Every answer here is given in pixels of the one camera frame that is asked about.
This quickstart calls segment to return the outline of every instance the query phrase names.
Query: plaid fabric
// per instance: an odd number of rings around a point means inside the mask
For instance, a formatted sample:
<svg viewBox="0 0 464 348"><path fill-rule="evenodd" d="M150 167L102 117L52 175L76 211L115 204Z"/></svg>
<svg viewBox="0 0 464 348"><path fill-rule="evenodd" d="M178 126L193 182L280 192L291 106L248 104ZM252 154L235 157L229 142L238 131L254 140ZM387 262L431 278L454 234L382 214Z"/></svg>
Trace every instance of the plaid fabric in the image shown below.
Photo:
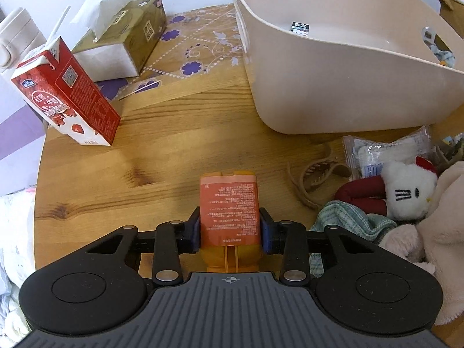
<svg viewBox="0 0 464 348"><path fill-rule="evenodd" d="M378 214L365 214L354 205L342 201L331 201L319 212L311 231L324 231L327 225L338 225L348 231L378 244L391 229L397 225L393 220ZM311 274L319 278L324 273L321 254L309 257Z"/></svg>

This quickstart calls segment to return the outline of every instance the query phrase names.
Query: red milk carton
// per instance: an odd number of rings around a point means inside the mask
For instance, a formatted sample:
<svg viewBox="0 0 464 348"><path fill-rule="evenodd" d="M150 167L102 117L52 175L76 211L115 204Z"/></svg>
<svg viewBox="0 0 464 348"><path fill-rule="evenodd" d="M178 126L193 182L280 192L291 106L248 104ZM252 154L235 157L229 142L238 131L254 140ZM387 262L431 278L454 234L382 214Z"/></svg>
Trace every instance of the red milk carton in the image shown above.
<svg viewBox="0 0 464 348"><path fill-rule="evenodd" d="M13 76L26 102L81 145L111 145L120 117L61 37L28 53Z"/></svg>

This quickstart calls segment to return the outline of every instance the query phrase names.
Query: wood grain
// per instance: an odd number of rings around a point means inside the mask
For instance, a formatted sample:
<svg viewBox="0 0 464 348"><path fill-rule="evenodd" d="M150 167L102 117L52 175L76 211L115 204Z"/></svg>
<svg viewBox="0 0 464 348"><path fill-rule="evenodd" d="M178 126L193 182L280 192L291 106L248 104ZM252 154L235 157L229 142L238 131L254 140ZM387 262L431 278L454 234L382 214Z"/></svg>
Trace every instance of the wood grain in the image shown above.
<svg viewBox="0 0 464 348"><path fill-rule="evenodd" d="M286 163L298 171L322 158L323 142L331 142L343 158L341 133L287 136L268 128L258 117L242 65L131 95L115 106L122 121L112 147L80 146L48 131L36 197L37 268L123 225L143 231L187 219L199 203L200 175L215 171L254 171L260 205L275 220L310 227L316 211L294 195ZM441 133L447 129L440 125ZM391 142L412 130L358 135ZM342 182L333 176L315 198L329 201ZM205 269L198 255L181 260L185 271ZM142 275L151 275L151 261L143 256ZM278 269L278 263L266 258L261 268ZM451 331L436 331L458 348L464 345L463 330L461 319Z"/></svg>

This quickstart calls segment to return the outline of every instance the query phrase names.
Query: silver screw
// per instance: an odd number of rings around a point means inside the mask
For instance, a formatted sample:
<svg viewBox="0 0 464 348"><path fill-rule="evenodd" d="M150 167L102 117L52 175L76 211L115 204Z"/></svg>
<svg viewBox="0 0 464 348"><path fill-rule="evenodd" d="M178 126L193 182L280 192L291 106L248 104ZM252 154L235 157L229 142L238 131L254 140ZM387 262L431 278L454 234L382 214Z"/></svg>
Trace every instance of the silver screw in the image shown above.
<svg viewBox="0 0 464 348"><path fill-rule="evenodd" d="M164 269L163 271L159 271L156 274L156 278L159 281L173 281L179 277L179 274L172 269Z"/></svg>
<svg viewBox="0 0 464 348"><path fill-rule="evenodd" d="M284 273L284 278L288 281L301 281L305 280L306 274L303 271L297 269L291 269Z"/></svg>

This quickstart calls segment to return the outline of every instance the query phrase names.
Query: red plush arm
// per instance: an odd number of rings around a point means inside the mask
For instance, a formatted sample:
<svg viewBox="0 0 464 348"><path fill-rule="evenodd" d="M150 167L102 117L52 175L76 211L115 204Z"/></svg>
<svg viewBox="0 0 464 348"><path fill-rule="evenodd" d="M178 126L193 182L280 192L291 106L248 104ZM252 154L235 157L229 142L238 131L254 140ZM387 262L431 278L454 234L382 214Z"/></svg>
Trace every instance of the red plush arm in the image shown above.
<svg viewBox="0 0 464 348"><path fill-rule="evenodd" d="M364 213L387 215L387 205L384 199L385 184L380 175L366 177L341 186L335 194L334 200L344 201L355 205Z"/></svg>

